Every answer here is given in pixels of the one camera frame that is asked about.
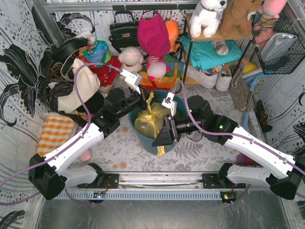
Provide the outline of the yellow trash bag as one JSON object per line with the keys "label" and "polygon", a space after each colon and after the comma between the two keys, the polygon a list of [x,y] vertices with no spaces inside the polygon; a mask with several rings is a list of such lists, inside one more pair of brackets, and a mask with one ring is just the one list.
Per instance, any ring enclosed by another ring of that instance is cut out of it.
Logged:
{"label": "yellow trash bag", "polygon": [[141,110],[136,115],[133,122],[134,130],[137,134],[141,146],[152,155],[161,157],[165,154],[164,146],[153,147],[152,143],[157,137],[162,124],[163,117],[169,115],[170,109],[162,106],[160,102],[154,102],[158,94],[153,92],[153,98],[149,98],[147,102],[152,102],[146,110]]}

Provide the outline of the teal trash bin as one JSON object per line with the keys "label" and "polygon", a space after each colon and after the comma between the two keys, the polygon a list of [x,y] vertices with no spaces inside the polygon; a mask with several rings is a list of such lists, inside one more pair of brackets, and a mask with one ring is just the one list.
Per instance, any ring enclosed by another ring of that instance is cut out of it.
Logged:
{"label": "teal trash bin", "polygon": [[133,131],[135,131],[141,146],[155,156],[162,156],[164,153],[171,151],[175,143],[164,147],[153,147],[154,137],[159,133],[163,117],[170,114],[170,109],[161,105],[162,100],[167,96],[165,90],[154,90],[154,102],[150,110],[136,108],[129,113],[129,121]]}

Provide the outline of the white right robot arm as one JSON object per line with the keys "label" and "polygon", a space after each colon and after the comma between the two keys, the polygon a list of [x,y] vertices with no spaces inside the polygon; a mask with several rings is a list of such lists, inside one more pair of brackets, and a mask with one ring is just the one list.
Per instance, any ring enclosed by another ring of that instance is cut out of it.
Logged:
{"label": "white right robot arm", "polygon": [[171,114],[164,116],[163,125],[152,146],[169,146],[180,140],[181,134],[200,131],[209,141],[241,152],[258,163],[258,167],[238,166],[225,163],[217,174],[223,187],[250,184],[269,187],[281,198],[293,200],[305,175],[304,156],[292,156],[280,152],[255,138],[232,119],[215,114],[207,100],[191,96],[186,101],[187,117],[175,117],[177,102],[168,93],[162,106]]}

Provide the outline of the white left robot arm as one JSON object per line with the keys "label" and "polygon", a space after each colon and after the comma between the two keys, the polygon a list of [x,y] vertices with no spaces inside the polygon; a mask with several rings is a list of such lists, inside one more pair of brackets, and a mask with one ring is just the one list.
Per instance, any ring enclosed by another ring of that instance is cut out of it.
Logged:
{"label": "white left robot arm", "polygon": [[57,197],[68,187],[105,186],[105,172],[96,164],[70,169],[69,166],[86,150],[104,140],[120,126],[120,118],[136,108],[146,110],[153,101],[153,92],[142,86],[128,97],[120,88],[111,89],[103,107],[83,129],[59,148],[44,156],[35,154],[30,159],[29,181],[47,199]]}

